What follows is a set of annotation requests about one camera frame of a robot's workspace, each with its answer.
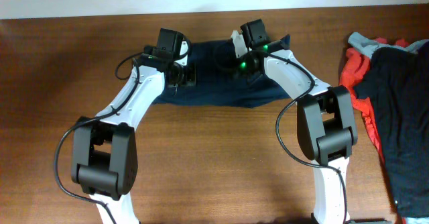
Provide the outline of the dark teal shorts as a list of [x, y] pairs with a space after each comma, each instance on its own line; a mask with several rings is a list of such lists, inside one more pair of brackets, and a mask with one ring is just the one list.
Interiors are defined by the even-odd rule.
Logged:
[[239, 64], [230, 40], [192, 43], [188, 63], [196, 67], [196, 84], [166, 88], [153, 104], [255, 108], [289, 98], [279, 84], [264, 74], [235, 76], [222, 71], [221, 66], [232, 68]]

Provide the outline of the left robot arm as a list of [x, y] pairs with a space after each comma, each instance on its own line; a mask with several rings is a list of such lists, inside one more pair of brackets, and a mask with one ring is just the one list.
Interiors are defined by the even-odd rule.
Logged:
[[131, 201], [138, 160], [135, 131], [166, 85], [186, 82], [189, 39], [162, 28], [155, 46], [128, 57], [132, 67], [118, 95], [73, 129], [72, 181], [97, 205], [103, 223], [138, 223]]

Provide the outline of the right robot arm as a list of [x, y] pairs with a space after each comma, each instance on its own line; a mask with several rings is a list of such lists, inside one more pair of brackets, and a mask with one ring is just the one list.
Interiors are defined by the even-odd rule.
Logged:
[[289, 157], [313, 169], [315, 205], [313, 223], [350, 223], [346, 175], [357, 143], [351, 95], [346, 87], [333, 87], [303, 66], [283, 40], [270, 40], [261, 19], [233, 31], [231, 41], [240, 60], [238, 69], [262, 73], [276, 82], [297, 107], [297, 139], [304, 160], [280, 145]]

